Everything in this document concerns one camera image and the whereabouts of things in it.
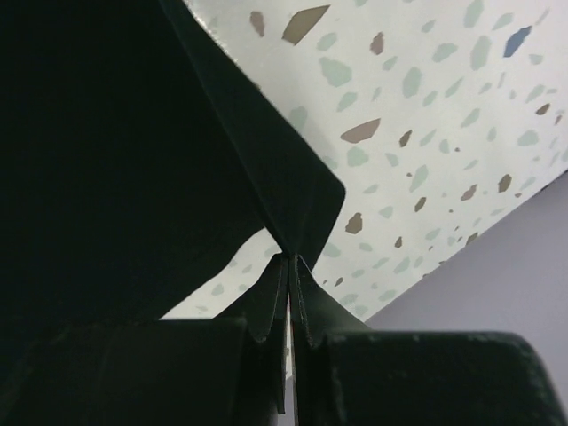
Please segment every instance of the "gray wall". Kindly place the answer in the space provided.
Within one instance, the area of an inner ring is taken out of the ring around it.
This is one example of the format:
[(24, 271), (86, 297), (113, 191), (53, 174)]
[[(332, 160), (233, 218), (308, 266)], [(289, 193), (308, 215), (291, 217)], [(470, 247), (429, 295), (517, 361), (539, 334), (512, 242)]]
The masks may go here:
[[(505, 217), (368, 324), (377, 330), (522, 335), (568, 406), (568, 175)], [(293, 425), (292, 383), (287, 383)]]

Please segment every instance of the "black fabric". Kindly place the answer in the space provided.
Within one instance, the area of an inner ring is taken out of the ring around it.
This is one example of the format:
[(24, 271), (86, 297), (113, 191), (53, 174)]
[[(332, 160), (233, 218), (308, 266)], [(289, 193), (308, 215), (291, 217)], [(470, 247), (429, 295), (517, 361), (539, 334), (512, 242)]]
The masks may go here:
[(322, 250), (341, 184), (175, 16), (187, 50), (157, 0), (0, 4), (2, 367), (43, 327), (160, 318), (264, 226)]

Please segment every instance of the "folded fabric flap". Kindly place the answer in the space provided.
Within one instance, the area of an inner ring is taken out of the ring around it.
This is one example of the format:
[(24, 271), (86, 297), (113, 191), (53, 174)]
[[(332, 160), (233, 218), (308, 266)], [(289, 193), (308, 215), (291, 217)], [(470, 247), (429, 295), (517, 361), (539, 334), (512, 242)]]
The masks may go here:
[(300, 135), (223, 53), (181, 0), (161, 1), (239, 155), (267, 229), (312, 268), (344, 188)]

